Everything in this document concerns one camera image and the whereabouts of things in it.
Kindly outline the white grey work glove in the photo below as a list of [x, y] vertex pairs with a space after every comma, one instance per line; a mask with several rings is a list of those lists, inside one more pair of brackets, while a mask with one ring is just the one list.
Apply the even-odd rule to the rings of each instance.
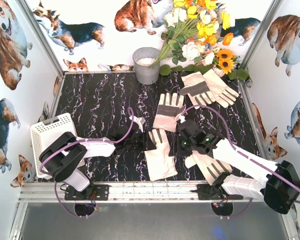
[[157, 181], [177, 175], [174, 157], [169, 156], [170, 144], [166, 131], [154, 128], [148, 134], [156, 147], [156, 149], [144, 152], [149, 179]]

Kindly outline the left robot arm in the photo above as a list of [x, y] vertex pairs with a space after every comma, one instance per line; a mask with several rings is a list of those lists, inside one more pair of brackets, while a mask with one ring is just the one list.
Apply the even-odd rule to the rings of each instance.
[[78, 170], [84, 158], [110, 157], [125, 151], [155, 150], [149, 135], [140, 129], [127, 134], [115, 132], [108, 138], [87, 139], [64, 132], [39, 157], [40, 170], [50, 175], [56, 183], [65, 183], [78, 192], [90, 191], [93, 184]]

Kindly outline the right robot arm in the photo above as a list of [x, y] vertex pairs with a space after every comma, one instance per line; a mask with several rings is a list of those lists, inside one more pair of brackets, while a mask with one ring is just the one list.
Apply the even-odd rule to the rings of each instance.
[[288, 161], [277, 163], [232, 146], [217, 133], [205, 133], [192, 120], [176, 125], [169, 152], [197, 165], [210, 184], [205, 195], [243, 196], [264, 201], [272, 210], [287, 214], [300, 195], [300, 179]]

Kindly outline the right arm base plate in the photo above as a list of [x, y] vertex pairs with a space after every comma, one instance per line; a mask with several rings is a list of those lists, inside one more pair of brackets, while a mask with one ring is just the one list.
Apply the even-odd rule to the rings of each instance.
[[198, 184], [195, 192], [198, 195], [199, 200], [242, 200], [244, 197], [241, 195], [229, 195], [223, 190], [216, 187], [210, 186], [208, 184]]

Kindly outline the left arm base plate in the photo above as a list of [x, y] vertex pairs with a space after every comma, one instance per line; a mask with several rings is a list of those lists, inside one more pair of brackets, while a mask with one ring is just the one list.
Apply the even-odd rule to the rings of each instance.
[[109, 197], [108, 184], [89, 185], [83, 191], [77, 191], [74, 187], [68, 186], [65, 190], [64, 199], [66, 201], [107, 201]]

